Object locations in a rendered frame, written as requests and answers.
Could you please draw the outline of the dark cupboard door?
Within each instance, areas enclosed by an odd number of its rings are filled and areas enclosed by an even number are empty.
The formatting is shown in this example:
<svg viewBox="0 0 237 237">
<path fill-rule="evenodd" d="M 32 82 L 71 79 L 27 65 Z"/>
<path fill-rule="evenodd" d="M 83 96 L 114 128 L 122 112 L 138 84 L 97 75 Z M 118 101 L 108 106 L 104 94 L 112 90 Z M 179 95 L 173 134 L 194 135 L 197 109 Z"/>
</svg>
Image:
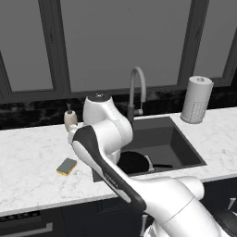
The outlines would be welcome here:
<svg viewBox="0 0 237 237">
<path fill-rule="evenodd" d="M 237 214 L 237 178 L 205 182 L 204 187 L 205 195 L 201 203 L 211 214 L 226 210 L 232 198 L 235 202 L 231 211 Z"/>
<path fill-rule="evenodd" d="M 143 215 L 120 198 L 63 206 L 68 237 L 140 237 Z"/>
</svg>

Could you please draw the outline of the white paper towel roll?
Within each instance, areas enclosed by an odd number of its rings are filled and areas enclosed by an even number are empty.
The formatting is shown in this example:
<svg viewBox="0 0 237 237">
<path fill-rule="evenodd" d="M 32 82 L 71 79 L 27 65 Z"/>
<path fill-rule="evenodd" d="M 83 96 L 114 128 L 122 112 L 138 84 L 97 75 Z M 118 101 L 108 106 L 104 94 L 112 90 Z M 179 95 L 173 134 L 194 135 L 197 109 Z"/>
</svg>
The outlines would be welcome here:
<svg viewBox="0 0 237 237">
<path fill-rule="evenodd" d="M 206 114 L 214 82 L 203 76 L 189 78 L 181 119 L 186 123 L 199 124 Z"/>
</svg>

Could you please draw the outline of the beige soap dispenser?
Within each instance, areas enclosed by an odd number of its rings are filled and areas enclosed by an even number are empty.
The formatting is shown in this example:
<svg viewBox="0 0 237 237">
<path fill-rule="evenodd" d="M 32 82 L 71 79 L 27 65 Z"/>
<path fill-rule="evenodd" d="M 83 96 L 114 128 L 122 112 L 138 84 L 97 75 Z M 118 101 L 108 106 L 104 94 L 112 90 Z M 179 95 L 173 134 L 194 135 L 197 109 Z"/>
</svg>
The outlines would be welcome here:
<svg viewBox="0 0 237 237">
<path fill-rule="evenodd" d="M 78 124 L 78 118 L 74 110 L 71 109 L 71 105 L 67 104 L 68 110 L 64 114 L 64 124 L 67 132 L 71 131 L 72 125 Z"/>
</svg>

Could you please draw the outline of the grey curved tap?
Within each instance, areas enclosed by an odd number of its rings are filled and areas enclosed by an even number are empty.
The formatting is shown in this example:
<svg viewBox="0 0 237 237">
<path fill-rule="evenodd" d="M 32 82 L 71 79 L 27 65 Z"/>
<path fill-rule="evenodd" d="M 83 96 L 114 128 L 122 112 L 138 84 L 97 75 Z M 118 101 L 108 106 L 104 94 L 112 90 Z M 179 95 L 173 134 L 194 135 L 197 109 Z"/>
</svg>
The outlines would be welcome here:
<svg viewBox="0 0 237 237">
<path fill-rule="evenodd" d="M 135 110 L 134 109 L 134 95 L 135 95 L 135 78 L 138 78 L 141 85 L 141 103 L 140 108 Z M 131 71 L 131 78 L 130 78 L 130 99 L 128 103 L 128 112 L 127 118 L 130 123 L 133 123 L 134 115 L 142 115 L 143 114 L 143 104 L 146 101 L 146 84 L 145 84 L 145 77 L 143 71 L 139 67 L 135 67 Z"/>
</svg>

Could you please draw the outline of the black pan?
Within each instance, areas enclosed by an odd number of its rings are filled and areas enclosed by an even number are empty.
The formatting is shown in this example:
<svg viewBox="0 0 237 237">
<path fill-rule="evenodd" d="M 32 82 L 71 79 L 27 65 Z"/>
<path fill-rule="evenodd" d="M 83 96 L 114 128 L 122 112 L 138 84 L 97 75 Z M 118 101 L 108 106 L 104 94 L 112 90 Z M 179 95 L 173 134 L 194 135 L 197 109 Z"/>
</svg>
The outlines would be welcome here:
<svg viewBox="0 0 237 237">
<path fill-rule="evenodd" d="M 117 165 L 126 174 L 147 172 L 150 168 L 172 168 L 169 164 L 153 164 L 147 156 L 133 151 L 122 152 Z"/>
</svg>

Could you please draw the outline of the dark grey window frame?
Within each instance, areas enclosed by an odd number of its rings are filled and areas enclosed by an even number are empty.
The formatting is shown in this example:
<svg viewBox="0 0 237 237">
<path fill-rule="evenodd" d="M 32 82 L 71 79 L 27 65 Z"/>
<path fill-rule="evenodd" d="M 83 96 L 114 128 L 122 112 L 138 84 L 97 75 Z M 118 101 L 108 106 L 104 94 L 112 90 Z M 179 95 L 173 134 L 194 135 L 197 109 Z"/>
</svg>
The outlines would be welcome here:
<svg viewBox="0 0 237 237">
<path fill-rule="evenodd" d="M 0 0 L 0 103 L 231 83 L 237 0 Z"/>
</svg>

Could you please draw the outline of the grey and yellow sponge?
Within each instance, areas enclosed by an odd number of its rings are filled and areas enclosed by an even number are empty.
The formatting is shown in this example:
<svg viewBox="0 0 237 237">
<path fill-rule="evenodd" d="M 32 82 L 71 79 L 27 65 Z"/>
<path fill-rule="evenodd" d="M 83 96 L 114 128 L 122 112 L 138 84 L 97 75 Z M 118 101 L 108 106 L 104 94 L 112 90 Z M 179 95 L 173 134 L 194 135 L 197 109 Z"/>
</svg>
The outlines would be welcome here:
<svg viewBox="0 0 237 237">
<path fill-rule="evenodd" d="M 68 176 L 70 172 L 77 166 L 77 161 L 71 158 L 66 158 L 62 164 L 56 169 L 56 172 Z"/>
</svg>

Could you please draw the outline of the dark grey sink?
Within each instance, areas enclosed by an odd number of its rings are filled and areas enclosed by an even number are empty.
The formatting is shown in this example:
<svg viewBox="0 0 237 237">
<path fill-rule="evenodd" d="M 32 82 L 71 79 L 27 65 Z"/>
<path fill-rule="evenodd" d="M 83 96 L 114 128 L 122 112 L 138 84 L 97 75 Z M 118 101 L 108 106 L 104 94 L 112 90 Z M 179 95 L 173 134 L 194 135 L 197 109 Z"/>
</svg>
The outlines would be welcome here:
<svg viewBox="0 0 237 237">
<path fill-rule="evenodd" d="M 130 177 L 206 165 L 170 117 L 135 120 L 132 126 L 133 139 L 121 153 L 137 152 L 153 164 L 169 164 L 172 168 L 150 168 L 147 172 L 127 174 Z"/>
</svg>

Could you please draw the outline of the dark dishwasher front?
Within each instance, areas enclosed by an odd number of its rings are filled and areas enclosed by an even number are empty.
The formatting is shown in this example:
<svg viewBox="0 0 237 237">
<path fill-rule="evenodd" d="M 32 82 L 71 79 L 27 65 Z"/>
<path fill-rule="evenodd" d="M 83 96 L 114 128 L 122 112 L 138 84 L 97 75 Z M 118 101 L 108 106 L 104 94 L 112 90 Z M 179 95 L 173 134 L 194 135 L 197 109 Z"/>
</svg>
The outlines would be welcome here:
<svg viewBox="0 0 237 237">
<path fill-rule="evenodd" d="M 49 232 L 46 237 L 67 237 L 62 213 L 56 208 L 1 217 L 0 227 L 27 225 L 43 222 L 53 224 L 53 231 Z"/>
</svg>

